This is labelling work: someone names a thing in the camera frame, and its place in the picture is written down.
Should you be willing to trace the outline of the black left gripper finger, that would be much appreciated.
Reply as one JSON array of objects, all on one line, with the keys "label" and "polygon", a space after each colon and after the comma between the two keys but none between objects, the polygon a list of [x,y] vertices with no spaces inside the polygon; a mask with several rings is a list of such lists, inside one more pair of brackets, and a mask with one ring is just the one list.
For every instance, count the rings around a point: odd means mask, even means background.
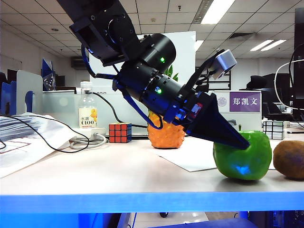
[{"label": "black left gripper finger", "polygon": [[185,126],[186,134],[242,150],[249,147],[249,142],[219,113],[215,94],[201,93],[198,103],[202,108],[193,122]]}]

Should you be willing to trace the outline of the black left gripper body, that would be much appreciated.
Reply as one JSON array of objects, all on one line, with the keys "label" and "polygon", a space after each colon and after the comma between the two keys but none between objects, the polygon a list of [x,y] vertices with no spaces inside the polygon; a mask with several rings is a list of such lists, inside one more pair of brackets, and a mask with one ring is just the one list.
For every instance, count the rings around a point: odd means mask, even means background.
[{"label": "black left gripper body", "polygon": [[186,133],[207,133],[215,123],[215,94],[199,92],[188,97],[179,95],[171,102],[163,119],[183,126]]}]

